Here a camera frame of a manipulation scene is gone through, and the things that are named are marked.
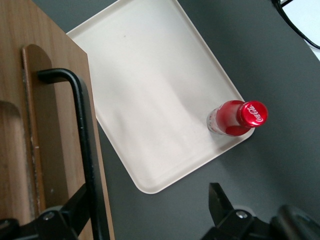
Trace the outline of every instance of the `bottle cap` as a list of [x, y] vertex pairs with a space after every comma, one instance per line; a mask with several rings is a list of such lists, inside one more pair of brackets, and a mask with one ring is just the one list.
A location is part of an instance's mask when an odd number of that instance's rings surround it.
[[248, 101], [237, 111], [237, 120], [240, 125], [248, 128], [257, 128], [263, 125], [268, 118], [266, 106], [259, 101]]

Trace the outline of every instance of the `white tray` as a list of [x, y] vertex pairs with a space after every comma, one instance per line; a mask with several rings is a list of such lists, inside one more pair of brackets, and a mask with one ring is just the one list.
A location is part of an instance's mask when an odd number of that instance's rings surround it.
[[242, 97], [176, 0], [119, 0], [68, 35], [88, 54], [97, 119], [142, 192], [253, 133], [207, 129], [210, 111]]

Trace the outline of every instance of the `red bottle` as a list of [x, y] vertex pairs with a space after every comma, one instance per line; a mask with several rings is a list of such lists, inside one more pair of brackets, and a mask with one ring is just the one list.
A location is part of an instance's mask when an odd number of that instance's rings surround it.
[[207, 117], [207, 126], [213, 133], [240, 136], [251, 128], [263, 125], [268, 118], [266, 106], [259, 101], [227, 101]]

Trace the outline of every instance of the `coca-cola bottle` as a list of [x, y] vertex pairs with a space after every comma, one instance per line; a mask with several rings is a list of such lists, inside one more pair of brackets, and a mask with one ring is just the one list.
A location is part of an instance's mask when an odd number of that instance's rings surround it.
[[268, 118], [266, 106], [259, 101], [231, 100], [217, 107], [207, 117], [213, 133], [240, 136], [263, 125]]

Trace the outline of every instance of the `coca-cola logo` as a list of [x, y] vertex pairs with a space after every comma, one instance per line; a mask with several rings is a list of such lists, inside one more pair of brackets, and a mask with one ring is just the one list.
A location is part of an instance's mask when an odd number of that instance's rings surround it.
[[251, 104], [250, 106], [248, 106], [246, 109], [249, 111], [249, 113], [251, 113], [253, 116], [255, 116], [255, 119], [256, 119], [256, 121], [257, 121], [258, 123], [261, 123], [261, 122], [264, 121], [264, 119], [261, 117], [261, 115], [260, 115], [260, 114], [258, 113], [258, 111], [255, 109], [255, 107], [252, 106], [252, 104]]

